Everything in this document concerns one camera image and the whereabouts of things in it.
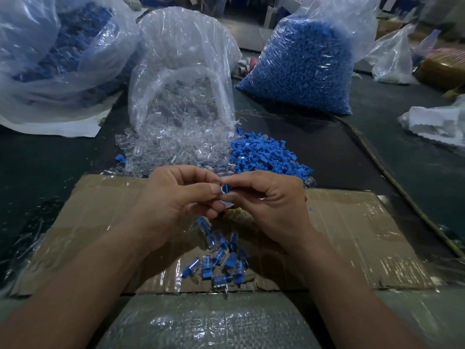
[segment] cardboard sheet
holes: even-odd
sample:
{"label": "cardboard sheet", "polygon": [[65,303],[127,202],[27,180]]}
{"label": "cardboard sheet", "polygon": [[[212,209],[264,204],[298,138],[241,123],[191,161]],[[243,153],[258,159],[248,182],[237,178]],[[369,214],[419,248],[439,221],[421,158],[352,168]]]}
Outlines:
{"label": "cardboard sheet", "polygon": [[[32,294],[80,250],[118,223],[146,181],[83,176],[21,273],[13,294]],[[328,236],[347,264],[373,288],[434,286],[421,260],[375,194],[315,188],[306,190],[306,195],[314,226]],[[304,288],[292,260],[262,231],[227,221],[215,221],[213,229],[221,229],[226,238],[232,230],[239,233],[239,244],[248,253],[251,264],[247,273],[257,274],[253,282],[241,288],[232,286],[230,291]],[[201,258],[206,253],[205,238],[200,230],[177,233],[146,259],[125,292],[208,292],[210,281],[195,284],[191,279],[180,277],[181,270],[194,257]]]}

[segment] right hand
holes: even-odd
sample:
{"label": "right hand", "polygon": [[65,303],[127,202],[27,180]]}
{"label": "right hand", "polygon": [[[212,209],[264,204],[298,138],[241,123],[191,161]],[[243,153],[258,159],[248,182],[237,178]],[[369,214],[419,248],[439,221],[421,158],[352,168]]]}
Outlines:
{"label": "right hand", "polygon": [[308,243],[311,233],[316,232],[308,217],[304,185],[298,177],[257,170],[228,176],[222,182],[232,191],[221,199],[250,213],[265,234],[288,252]]}

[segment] bag of clear plastic parts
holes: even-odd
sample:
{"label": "bag of clear plastic parts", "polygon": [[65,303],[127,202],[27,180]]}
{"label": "bag of clear plastic parts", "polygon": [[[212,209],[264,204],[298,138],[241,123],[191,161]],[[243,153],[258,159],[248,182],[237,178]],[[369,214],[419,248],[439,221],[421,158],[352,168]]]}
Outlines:
{"label": "bag of clear plastic parts", "polygon": [[129,87],[135,132],[116,137],[125,172],[140,177],[156,165],[224,162],[236,123],[235,40],[216,19],[180,7],[153,11],[140,27],[144,54]]}
{"label": "bag of clear plastic parts", "polygon": [[412,53],[408,35],[415,30],[414,24],[389,33],[375,43],[365,57],[373,66],[373,79],[377,82],[413,84],[417,83],[411,75],[413,71]]}
{"label": "bag of clear plastic parts", "polygon": [[336,114],[351,112],[353,64],[373,47],[380,0],[304,0],[283,18],[236,88]]}
{"label": "bag of clear plastic parts", "polygon": [[15,125],[81,119],[80,109],[129,81],[139,30],[124,1],[0,5],[2,119]]}

